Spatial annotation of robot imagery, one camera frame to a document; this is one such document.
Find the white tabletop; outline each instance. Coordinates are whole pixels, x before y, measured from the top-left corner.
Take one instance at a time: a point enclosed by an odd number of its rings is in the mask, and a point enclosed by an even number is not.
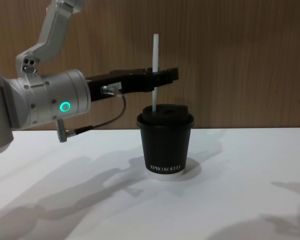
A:
[[[186,174],[149,179],[138,130],[0,155],[0,240],[300,240],[300,128],[198,129]]]

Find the black cable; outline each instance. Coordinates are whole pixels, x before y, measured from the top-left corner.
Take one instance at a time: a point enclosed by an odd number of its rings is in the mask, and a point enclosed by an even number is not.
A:
[[[112,124],[113,122],[117,121],[119,118],[121,118],[125,114],[125,111],[126,111],[126,108],[127,108],[127,101],[126,101],[125,96],[122,95],[121,98],[123,100],[123,108],[122,108],[122,111],[120,112],[120,114],[118,116],[116,116],[115,118],[109,120],[109,121],[106,121],[104,123],[92,126],[92,129],[97,129],[97,128],[103,127],[105,125]]]
[[[105,125],[108,125],[108,124],[112,124],[113,122],[115,122],[119,118],[121,118],[125,114],[126,108],[127,108],[127,101],[126,101],[125,96],[122,95],[121,98],[123,100],[123,108],[122,108],[122,111],[120,112],[120,114],[118,116],[116,116],[115,118],[113,118],[109,121],[106,121],[104,123],[101,123],[101,124],[98,124],[98,125],[95,125],[95,126],[89,125],[89,126],[84,126],[84,127],[77,128],[77,129],[74,130],[75,135],[82,134],[82,133],[85,133],[87,131],[97,129],[97,128],[103,127]]]

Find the robotic arm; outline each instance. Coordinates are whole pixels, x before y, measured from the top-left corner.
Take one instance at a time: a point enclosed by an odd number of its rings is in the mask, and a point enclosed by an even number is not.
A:
[[[117,70],[87,80],[76,69],[40,75],[37,65],[60,52],[69,19],[83,6],[84,0],[52,0],[38,43],[16,57],[17,78],[0,75],[0,153],[13,141],[13,130],[56,122],[59,140],[66,142],[75,134],[65,130],[63,119],[88,112],[91,102],[150,92],[178,79],[177,68],[155,73],[151,69]]]

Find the wooden wall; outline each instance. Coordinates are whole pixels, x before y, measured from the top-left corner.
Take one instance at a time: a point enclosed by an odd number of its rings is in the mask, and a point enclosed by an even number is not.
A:
[[[15,77],[15,56],[38,39],[51,0],[0,0],[0,72]],[[300,126],[300,0],[86,0],[70,21],[60,56],[42,73],[79,69],[87,77],[152,64],[180,80],[159,89],[160,103],[186,104],[198,128]],[[110,129],[136,127],[150,93],[127,95]],[[68,128],[116,116],[121,100],[92,104]],[[53,124],[40,129],[54,128]]]

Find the green indicator light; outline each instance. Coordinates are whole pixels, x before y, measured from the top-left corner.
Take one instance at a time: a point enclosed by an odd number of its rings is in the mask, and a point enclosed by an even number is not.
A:
[[[60,111],[61,112],[68,112],[71,108],[71,104],[68,101],[64,101],[60,104]]]

